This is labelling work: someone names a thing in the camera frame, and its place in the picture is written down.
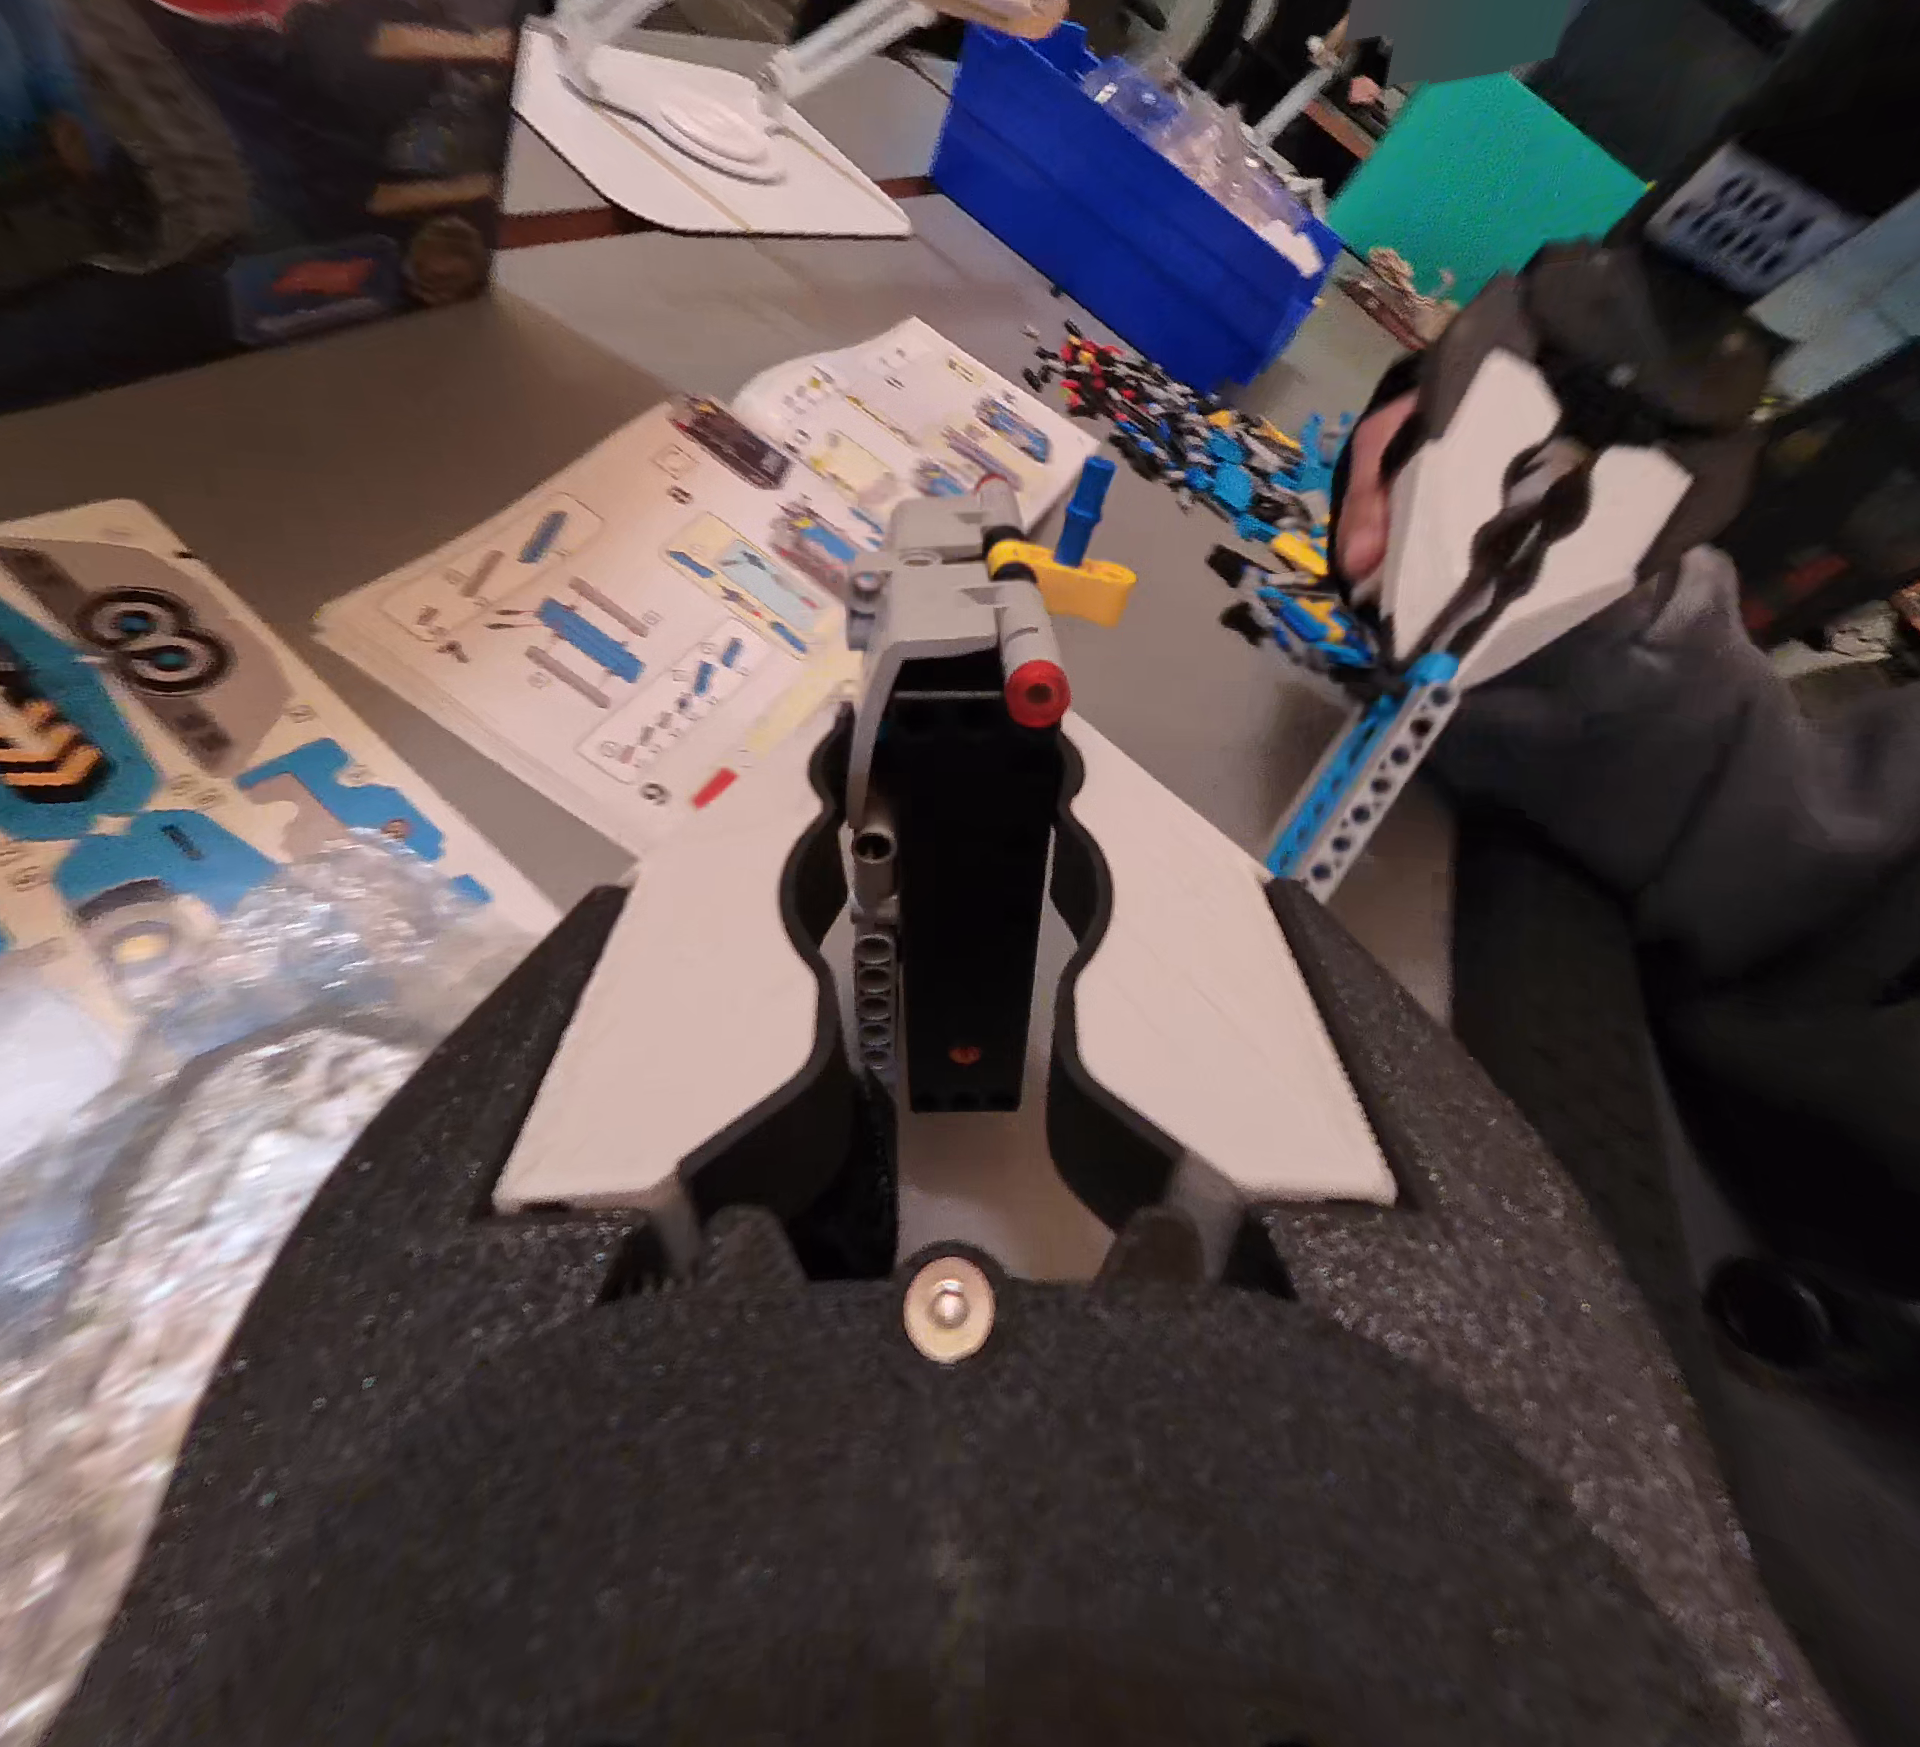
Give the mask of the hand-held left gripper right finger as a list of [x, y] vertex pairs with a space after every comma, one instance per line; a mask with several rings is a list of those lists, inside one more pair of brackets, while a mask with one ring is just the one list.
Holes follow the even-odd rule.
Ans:
[[1270, 897], [1272, 875], [1077, 712], [1049, 895], [1072, 954], [1065, 1078], [1147, 1159], [1245, 1205], [1398, 1198]]

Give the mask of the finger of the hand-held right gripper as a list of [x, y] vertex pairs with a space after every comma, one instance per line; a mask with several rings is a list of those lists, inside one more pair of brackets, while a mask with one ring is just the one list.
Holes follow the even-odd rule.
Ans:
[[1532, 362], [1488, 357], [1445, 426], [1414, 451], [1389, 496], [1378, 589], [1393, 664], [1450, 645], [1486, 609], [1510, 531], [1507, 470], [1553, 434], [1561, 415]]
[[1647, 446], [1612, 446], [1553, 479], [1444, 638], [1458, 686], [1494, 682], [1627, 597], [1688, 489], [1686, 470]]

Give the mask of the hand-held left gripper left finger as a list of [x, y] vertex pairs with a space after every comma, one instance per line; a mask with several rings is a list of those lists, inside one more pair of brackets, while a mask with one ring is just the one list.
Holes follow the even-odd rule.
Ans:
[[847, 718], [640, 864], [494, 1185], [497, 1214], [798, 1217], [827, 1194], [852, 1147], [824, 952], [850, 900]]

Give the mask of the grey beam with blue connector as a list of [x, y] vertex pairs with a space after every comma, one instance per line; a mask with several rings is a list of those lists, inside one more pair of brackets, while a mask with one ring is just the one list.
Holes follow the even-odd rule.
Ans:
[[1462, 698], [1460, 660], [1436, 650], [1357, 707], [1297, 794], [1266, 872], [1327, 902], [1425, 763]]

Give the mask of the black and grey brick assembly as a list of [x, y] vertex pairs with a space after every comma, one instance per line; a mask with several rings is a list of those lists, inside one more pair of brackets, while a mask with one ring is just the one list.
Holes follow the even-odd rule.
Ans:
[[913, 496], [846, 577], [859, 1059], [922, 1115], [1020, 1104], [1071, 682], [1058, 620], [1115, 625], [1138, 577], [1091, 560], [1118, 472], [1090, 458], [1035, 541], [991, 472]]

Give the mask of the person's right forearm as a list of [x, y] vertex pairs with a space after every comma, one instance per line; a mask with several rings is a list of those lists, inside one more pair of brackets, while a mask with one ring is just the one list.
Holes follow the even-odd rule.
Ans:
[[1717, 550], [1473, 689], [1429, 769], [1710, 984], [1810, 966], [1835, 994], [1917, 997], [1917, 686], [1803, 711]]

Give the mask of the grey desk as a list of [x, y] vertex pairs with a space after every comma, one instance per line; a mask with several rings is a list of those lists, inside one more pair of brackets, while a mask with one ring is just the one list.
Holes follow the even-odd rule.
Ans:
[[[951, 70], [871, 61], [805, 105], [869, 175], [899, 185], [909, 240], [602, 231], [586, 185], [515, 128], [494, 287], [446, 312], [350, 327], [5, 416], [5, 520], [111, 496], [150, 506], [561, 911], [631, 859], [598, 832], [311, 639], [322, 603], [515, 502], [673, 391], [733, 397], [764, 370], [922, 317], [1015, 380], [1062, 321], [1127, 342], [932, 194]], [[1406, 350], [1331, 285], [1236, 400], [1291, 434], [1355, 411]], [[1341, 703], [1217, 624], [1212, 511], [1123, 470], [1095, 550], [1140, 574], [1114, 631], [1065, 630], [1079, 712], [1238, 846], [1262, 851]], [[1451, 1013], [1447, 807], [1421, 781], [1332, 902], [1441, 1025]], [[951, 1237], [1024, 1277], [1088, 1280], [1110, 1232], [1058, 1180], [1043, 1098], [1046, 1014], [1068, 954], [1046, 913], [1040, 1045], [1015, 1115], [899, 1119], [899, 1250]]]

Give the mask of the white desk lamp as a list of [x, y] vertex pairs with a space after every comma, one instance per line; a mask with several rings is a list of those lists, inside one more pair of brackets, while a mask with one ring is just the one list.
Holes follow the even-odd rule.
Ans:
[[644, 54], [623, 36], [673, 0], [557, 0], [515, 57], [515, 118], [614, 209], [695, 236], [887, 240], [899, 203], [798, 112], [853, 65], [943, 16], [856, 0], [752, 72]]

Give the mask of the person's right hand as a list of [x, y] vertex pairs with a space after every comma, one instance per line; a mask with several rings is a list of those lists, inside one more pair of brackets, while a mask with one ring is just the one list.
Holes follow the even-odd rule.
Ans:
[[1377, 397], [1349, 430], [1332, 479], [1328, 569], [1345, 602], [1377, 613], [1394, 531], [1397, 484], [1425, 445], [1420, 391]]

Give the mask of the small wooden model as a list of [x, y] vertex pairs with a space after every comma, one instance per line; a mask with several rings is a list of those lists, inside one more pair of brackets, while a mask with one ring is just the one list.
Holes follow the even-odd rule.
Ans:
[[1458, 299], [1458, 277], [1450, 267], [1436, 267], [1425, 274], [1432, 285], [1424, 283], [1424, 270], [1390, 246], [1373, 246], [1359, 257], [1357, 271], [1349, 285], [1412, 321], [1420, 317], [1453, 317], [1462, 309]]

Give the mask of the pile of loose bricks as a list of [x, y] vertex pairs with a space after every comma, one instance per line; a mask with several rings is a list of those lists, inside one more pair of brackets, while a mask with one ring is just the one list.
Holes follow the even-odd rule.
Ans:
[[1355, 703], [1378, 692], [1377, 635], [1342, 600], [1331, 556], [1335, 466], [1355, 415], [1310, 415], [1294, 437], [1072, 321], [1035, 342], [1020, 377], [1106, 434], [1118, 461], [1181, 511], [1228, 530], [1206, 558], [1232, 596], [1219, 616], [1228, 631]]

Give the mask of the black perforated pad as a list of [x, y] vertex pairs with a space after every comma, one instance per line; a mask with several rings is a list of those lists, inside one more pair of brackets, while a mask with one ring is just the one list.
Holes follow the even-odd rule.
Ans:
[[1460, 834], [1460, 1036], [1644, 1296], [1844, 1721], [1917, 1742], [1917, 972], [1881, 946], [1710, 991], [1522, 824]]

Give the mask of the building instruction booklet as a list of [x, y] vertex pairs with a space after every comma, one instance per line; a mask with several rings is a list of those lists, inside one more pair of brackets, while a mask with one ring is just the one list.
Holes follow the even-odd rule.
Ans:
[[853, 560], [899, 503], [1004, 479], [1027, 526], [1091, 434], [930, 324], [674, 394], [319, 635], [640, 855], [853, 689]]

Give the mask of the clear bags of parts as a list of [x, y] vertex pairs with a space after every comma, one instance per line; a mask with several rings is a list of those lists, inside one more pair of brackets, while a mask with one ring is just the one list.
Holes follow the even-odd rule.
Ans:
[[1187, 80], [1169, 54], [1110, 54], [1079, 77], [1081, 93], [1221, 203], [1305, 276], [1328, 254], [1309, 228], [1325, 221], [1318, 177], [1300, 175], [1236, 109]]

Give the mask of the blue plastic bin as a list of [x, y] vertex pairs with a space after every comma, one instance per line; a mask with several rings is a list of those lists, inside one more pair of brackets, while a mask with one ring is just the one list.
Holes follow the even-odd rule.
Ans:
[[1342, 251], [1310, 218], [1293, 259], [1081, 88], [1086, 31], [966, 28], [930, 179], [1126, 342], [1199, 391], [1250, 384]]

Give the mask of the crinkled clear plastic bag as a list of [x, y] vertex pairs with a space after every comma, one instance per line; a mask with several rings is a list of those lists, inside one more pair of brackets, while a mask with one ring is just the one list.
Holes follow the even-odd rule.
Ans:
[[300, 1212], [553, 920], [356, 838], [111, 964], [117, 1032], [5, 973], [5, 1742], [46, 1734], [104, 1636]]

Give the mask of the blue sticker sheet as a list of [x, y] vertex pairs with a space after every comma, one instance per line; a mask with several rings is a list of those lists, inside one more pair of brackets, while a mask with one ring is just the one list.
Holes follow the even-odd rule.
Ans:
[[157, 514], [2, 526], [2, 946], [106, 1034], [144, 973], [349, 834], [540, 940], [560, 907]]

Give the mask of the dark printed toy box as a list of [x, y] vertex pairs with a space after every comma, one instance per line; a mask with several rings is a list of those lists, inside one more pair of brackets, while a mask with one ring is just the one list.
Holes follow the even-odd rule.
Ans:
[[2, 0], [2, 411], [491, 281], [534, 0]]

